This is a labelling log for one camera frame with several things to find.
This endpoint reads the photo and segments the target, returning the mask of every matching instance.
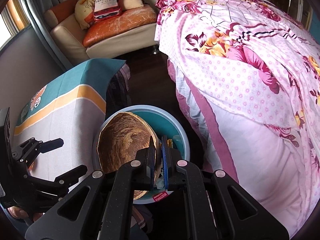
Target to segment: orange stripe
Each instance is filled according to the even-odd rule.
[[[93,101],[102,112],[106,112],[106,102],[103,100],[103,98],[92,87],[88,85],[79,85],[68,93],[54,99],[44,108],[27,118],[21,125],[16,126],[14,135],[22,133],[23,130],[40,121],[55,109],[67,105],[76,98],[87,98]]]

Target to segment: red label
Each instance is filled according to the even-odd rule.
[[[153,196],[153,200],[158,202],[158,201],[160,201],[161,199],[163,199],[163,198],[165,198],[167,196],[169,196],[169,194],[166,191],[164,191],[164,192],[161,192],[161,193],[159,193],[157,195],[154,195]]]

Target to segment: yellow cartoon cushion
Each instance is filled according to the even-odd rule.
[[[75,17],[81,29],[89,28],[93,23],[93,10],[95,0],[79,0],[75,8]]]

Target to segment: window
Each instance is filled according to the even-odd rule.
[[[0,48],[29,23],[20,0],[9,0],[0,16]]]

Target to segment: sofa armrest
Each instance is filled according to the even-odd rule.
[[[75,18],[70,15],[50,32],[61,52],[73,64],[78,65],[89,59],[86,48],[82,45],[86,30],[82,30]]]
[[[54,28],[60,22],[65,20],[75,12],[76,3],[78,0],[66,0],[56,6],[53,6],[44,13],[44,19],[47,24]]]

